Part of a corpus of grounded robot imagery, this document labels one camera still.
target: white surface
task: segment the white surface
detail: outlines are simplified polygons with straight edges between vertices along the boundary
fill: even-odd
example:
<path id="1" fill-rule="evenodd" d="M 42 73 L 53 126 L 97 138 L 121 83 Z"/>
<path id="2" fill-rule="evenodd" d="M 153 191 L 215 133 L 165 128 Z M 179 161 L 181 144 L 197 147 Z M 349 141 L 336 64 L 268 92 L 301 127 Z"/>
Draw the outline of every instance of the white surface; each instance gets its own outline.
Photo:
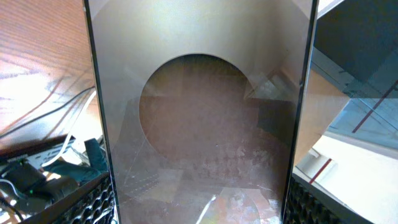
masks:
<path id="1" fill-rule="evenodd" d="M 318 183 L 374 223 L 398 223 L 398 160 L 322 136 L 313 147 L 338 163 Z"/>

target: cable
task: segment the cable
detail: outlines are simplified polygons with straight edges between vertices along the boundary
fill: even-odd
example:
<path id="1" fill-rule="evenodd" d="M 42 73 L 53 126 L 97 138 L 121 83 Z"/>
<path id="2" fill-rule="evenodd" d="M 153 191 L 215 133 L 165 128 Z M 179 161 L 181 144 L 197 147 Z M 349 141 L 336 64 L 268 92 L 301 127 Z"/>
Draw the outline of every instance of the cable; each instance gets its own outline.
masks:
<path id="1" fill-rule="evenodd" d="M 4 182 L 4 183 L 7 183 L 7 184 L 11 185 L 12 190 L 14 191 L 14 193 L 15 193 L 15 195 L 16 195 L 17 197 L 19 197 L 19 198 L 26 198 L 25 196 L 21 196 L 21 195 L 18 193 L 18 190 L 15 188 L 14 184 L 13 184 L 11 181 L 6 180 L 6 179 L 0 179 L 0 182 Z"/>
<path id="2" fill-rule="evenodd" d="M 14 208 L 14 206 L 10 205 L 10 203 L 8 203 L 6 201 L 6 199 L 4 199 L 3 197 L 0 197 L 0 203 L 8 208 L 10 208 L 13 212 L 15 212 L 15 214 L 17 214 L 17 216 L 19 217 L 19 220 L 22 222 L 24 220 L 24 217 L 22 217 L 21 213 Z"/>
<path id="3" fill-rule="evenodd" d="M 55 157 L 53 157 L 51 160 L 49 160 L 49 161 L 43 163 L 43 164 L 42 164 L 43 167 L 48 166 L 48 165 L 50 165 L 51 163 L 55 162 L 55 161 L 56 161 L 59 157 L 61 157 L 62 154 L 65 152 L 65 149 L 66 149 L 67 146 L 68 146 L 70 137 L 72 136 L 72 129 L 73 129 L 74 125 L 76 124 L 76 122 L 77 122 L 77 120 L 79 119 L 80 115 L 81 115 L 84 111 L 87 110 L 88 105 L 91 103 L 91 101 L 93 100 L 93 98 L 94 98 L 94 96 L 95 96 L 96 94 L 97 94 L 97 92 L 94 91 L 94 92 L 90 95 L 90 97 L 89 97 L 88 100 L 86 101 L 85 105 L 83 106 L 83 109 L 81 109 L 81 111 L 80 111 L 79 114 L 77 115 L 76 120 L 73 122 L 72 126 L 70 127 L 69 132 L 68 132 L 68 135 L 67 135 L 67 137 L 65 138 L 65 141 L 63 142 L 62 148 L 61 148 L 61 150 L 59 151 L 59 153 L 58 153 Z"/>
<path id="4" fill-rule="evenodd" d="M 92 86 L 92 87 L 89 87 L 89 88 L 87 88 L 87 89 L 85 89 L 85 90 L 79 92 L 76 96 L 74 96 L 72 99 L 68 100 L 65 104 L 63 104 L 62 106 L 58 107 L 57 109 L 54 109 L 54 110 L 52 110 L 52 111 L 50 111 L 50 112 L 48 112 L 48 113 L 45 113 L 45 114 L 43 114 L 43 115 L 41 115 L 41 116 L 38 116 L 37 118 L 34 118 L 34 119 L 32 119 L 32 120 L 30 120 L 30 121 L 28 121 L 28 122 L 26 122 L 26 123 L 23 123 L 23 124 L 19 125 L 18 127 L 14 128 L 14 129 L 12 129 L 12 130 L 10 130 L 10 131 L 5 132 L 4 134 L 0 135 L 0 139 L 6 137 L 7 135 L 9 135 L 9 134 L 11 134 L 11 133 L 13 133 L 13 132 L 15 132 L 15 131 L 21 129 L 21 128 L 23 128 L 24 126 L 27 126 L 28 124 L 31 124 L 31 123 L 37 121 L 38 119 L 42 119 L 42 118 L 44 118 L 44 117 L 47 116 L 47 115 L 50 115 L 50 114 L 52 114 L 52 113 L 54 113 L 54 112 L 57 112 L 58 110 L 64 108 L 67 104 L 69 104 L 70 102 L 72 102 L 74 99 L 78 98 L 80 95 L 82 95 L 83 93 L 85 93 L 85 92 L 91 90 L 92 88 L 94 88 L 94 87 Z"/>

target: cord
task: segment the cord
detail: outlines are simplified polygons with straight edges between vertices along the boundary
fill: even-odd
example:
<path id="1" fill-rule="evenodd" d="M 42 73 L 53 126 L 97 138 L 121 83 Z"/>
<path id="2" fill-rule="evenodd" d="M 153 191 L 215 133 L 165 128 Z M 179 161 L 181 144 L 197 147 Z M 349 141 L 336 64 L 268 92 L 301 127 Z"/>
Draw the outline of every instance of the cord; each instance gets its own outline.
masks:
<path id="1" fill-rule="evenodd" d="M 24 196 L 22 196 L 22 195 L 19 194 L 18 190 L 15 188 L 14 184 L 13 184 L 11 181 L 6 180 L 6 179 L 0 179 L 0 182 L 4 182 L 4 183 L 7 183 L 7 184 L 11 185 L 12 190 L 14 191 L 14 193 L 15 193 L 15 195 L 16 195 L 17 197 L 19 197 L 19 198 L 26 198 L 26 197 L 24 197 Z"/>
<path id="2" fill-rule="evenodd" d="M 48 166 L 48 165 L 50 165 L 51 163 L 55 162 L 55 161 L 56 161 L 59 157 L 61 157 L 62 154 L 65 152 L 65 150 L 66 150 L 66 148 L 67 148 L 67 146 L 68 146 L 70 137 L 72 136 L 72 129 L 73 129 L 74 125 L 76 124 L 76 122 L 77 122 L 77 120 L 79 119 L 80 115 L 81 115 L 84 111 L 87 110 L 88 105 L 91 103 L 91 101 L 93 100 L 93 98 L 94 98 L 94 96 L 95 96 L 96 94 L 97 94 L 97 92 L 94 91 L 94 92 L 90 95 L 90 97 L 87 99 L 85 105 L 83 106 L 83 109 L 81 109 L 81 111 L 79 112 L 79 114 L 78 114 L 77 117 L 76 117 L 76 120 L 73 122 L 72 126 L 70 127 L 69 132 L 68 132 L 68 135 L 67 135 L 67 137 L 65 138 L 65 141 L 63 142 L 62 148 L 61 148 L 61 150 L 59 151 L 59 153 L 58 153 L 55 157 L 53 157 L 51 160 L 49 160 L 49 161 L 43 163 L 43 164 L 42 164 L 43 167 Z"/>
<path id="3" fill-rule="evenodd" d="M 10 208 L 13 212 L 15 212 L 15 214 L 17 214 L 17 216 L 19 217 L 19 219 L 20 219 L 21 221 L 24 220 L 24 217 L 22 217 L 21 213 L 20 213 L 16 208 L 14 208 L 14 206 L 10 205 L 10 203 L 8 203 L 8 202 L 6 201 L 6 199 L 4 199 L 4 197 L 0 197 L 0 203 L 1 203 L 2 205 L 4 205 L 4 206 Z"/>
<path id="4" fill-rule="evenodd" d="M 40 116 L 38 116 L 37 118 L 34 118 L 34 119 L 32 119 L 32 120 L 30 120 L 30 121 L 28 121 L 28 122 L 26 122 L 26 123 L 23 123 L 23 124 L 19 125 L 18 127 L 14 128 L 14 129 L 12 129 L 12 130 L 10 130 L 10 131 L 5 132 L 4 134 L 0 135 L 0 139 L 6 137 L 7 135 L 9 135 L 9 134 L 11 134 L 11 133 L 13 133 L 13 132 L 15 132 L 15 131 L 21 129 L 21 128 L 23 128 L 24 126 L 27 126 L 28 124 L 31 124 L 31 123 L 37 121 L 38 119 L 42 119 L 42 118 L 44 118 L 44 117 L 47 116 L 47 115 L 50 115 L 50 114 L 52 114 L 52 113 L 54 113 L 54 112 L 57 112 L 58 110 L 64 108 L 67 104 L 69 104 L 70 102 L 72 102 L 73 100 L 75 100 L 76 98 L 78 98 L 79 96 L 81 96 L 83 93 L 85 93 L 85 92 L 91 90 L 92 88 L 94 88 L 94 87 L 92 86 L 92 87 L 89 87 L 89 88 L 87 88 L 87 89 L 85 89 L 85 90 L 79 92 L 76 96 L 74 96 L 72 99 L 68 100 L 65 104 L 63 104 L 62 106 L 58 107 L 57 109 L 54 109 L 54 110 L 52 110 L 52 111 L 50 111 L 50 112 L 48 112 L 48 113 L 45 113 L 45 114 L 43 114 L 43 115 L 40 115 Z"/>

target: reflective metal surface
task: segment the reflective metal surface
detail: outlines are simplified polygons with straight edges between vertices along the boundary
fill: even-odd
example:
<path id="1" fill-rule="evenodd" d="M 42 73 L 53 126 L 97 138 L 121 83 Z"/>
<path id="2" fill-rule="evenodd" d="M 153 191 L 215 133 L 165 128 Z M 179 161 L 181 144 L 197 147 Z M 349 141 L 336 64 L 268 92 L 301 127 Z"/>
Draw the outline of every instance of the reflective metal surface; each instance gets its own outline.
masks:
<path id="1" fill-rule="evenodd" d="M 313 6 L 90 1 L 123 223 L 279 222 Z"/>

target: red line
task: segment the red line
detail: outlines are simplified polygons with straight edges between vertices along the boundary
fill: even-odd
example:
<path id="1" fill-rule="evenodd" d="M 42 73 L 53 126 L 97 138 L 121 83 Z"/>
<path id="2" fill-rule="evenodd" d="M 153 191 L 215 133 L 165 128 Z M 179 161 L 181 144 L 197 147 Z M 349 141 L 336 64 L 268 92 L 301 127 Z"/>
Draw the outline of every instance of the red line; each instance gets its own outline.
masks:
<path id="1" fill-rule="evenodd" d="M 331 159 L 328 159 L 325 164 L 321 167 L 321 169 L 318 170 L 318 172 L 312 177 L 312 179 L 310 180 L 310 184 L 312 184 L 315 179 L 322 173 L 322 171 L 329 165 L 329 163 L 331 162 Z"/>
<path id="2" fill-rule="evenodd" d="M 373 111 L 383 102 L 383 100 L 395 89 L 396 85 L 398 85 L 398 80 L 386 91 L 386 93 L 380 98 L 380 100 L 373 106 L 373 109 L 370 110 L 365 117 L 358 123 L 358 125 L 353 129 L 352 133 L 355 133 L 363 123 L 370 117 Z"/>

